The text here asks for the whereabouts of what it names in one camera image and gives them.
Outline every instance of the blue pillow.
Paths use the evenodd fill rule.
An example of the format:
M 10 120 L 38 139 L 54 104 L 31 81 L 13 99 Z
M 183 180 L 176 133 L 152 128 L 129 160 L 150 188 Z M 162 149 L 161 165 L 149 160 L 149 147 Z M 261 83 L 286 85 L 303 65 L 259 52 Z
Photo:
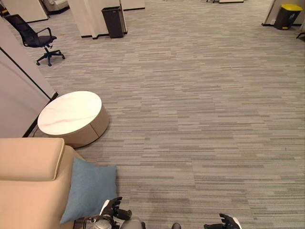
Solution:
M 101 167 L 74 158 L 71 188 L 61 224 L 98 215 L 107 199 L 116 198 L 116 166 Z

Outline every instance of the office chair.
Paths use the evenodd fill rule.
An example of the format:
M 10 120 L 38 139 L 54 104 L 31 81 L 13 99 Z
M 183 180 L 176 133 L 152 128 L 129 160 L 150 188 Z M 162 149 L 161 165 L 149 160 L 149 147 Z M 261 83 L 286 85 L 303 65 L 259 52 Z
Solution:
M 40 65 L 39 61 L 42 59 L 48 58 L 48 65 L 52 66 L 50 63 L 50 58 L 52 56 L 61 56 L 63 59 L 65 59 L 65 56 L 60 50 L 50 52 L 47 49 L 47 47 L 52 48 L 52 45 L 50 44 L 53 42 L 53 40 L 57 39 L 57 37 L 52 36 L 50 28 L 45 28 L 39 32 L 35 32 L 18 14 L 6 16 L 5 19 L 19 32 L 24 46 L 31 48 L 44 47 L 46 53 L 36 61 L 37 65 Z M 38 33 L 44 30 L 48 30 L 50 35 L 38 36 Z

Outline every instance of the sofa armrest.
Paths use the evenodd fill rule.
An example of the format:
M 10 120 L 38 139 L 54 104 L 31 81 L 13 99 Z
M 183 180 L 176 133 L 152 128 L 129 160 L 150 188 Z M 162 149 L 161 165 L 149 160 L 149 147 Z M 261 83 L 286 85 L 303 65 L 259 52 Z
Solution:
M 0 179 L 54 180 L 64 148 L 62 138 L 0 138 Z

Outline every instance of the round coffee table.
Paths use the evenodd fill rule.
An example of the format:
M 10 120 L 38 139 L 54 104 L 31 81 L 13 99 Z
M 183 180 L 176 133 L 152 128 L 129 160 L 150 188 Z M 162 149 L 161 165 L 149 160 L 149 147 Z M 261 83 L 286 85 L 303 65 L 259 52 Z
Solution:
M 39 129 L 50 137 L 62 137 L 74 148 L 99 138 L 109 117 L 100 97 L 92 92 L 71 92 L 50 102 L 38 117 Z

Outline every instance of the trash can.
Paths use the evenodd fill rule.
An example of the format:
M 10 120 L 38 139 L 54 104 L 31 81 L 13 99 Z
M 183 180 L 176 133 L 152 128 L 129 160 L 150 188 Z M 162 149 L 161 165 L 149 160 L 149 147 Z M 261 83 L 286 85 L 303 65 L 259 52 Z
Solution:
M 123 37 L 125 33 L 125 21 L 121 6 L 102 9 L 110 38 Z
M 288 30 L 302 10 L 302 7 L 295 4 L 282 4 L 274 27 L 278 30 Z

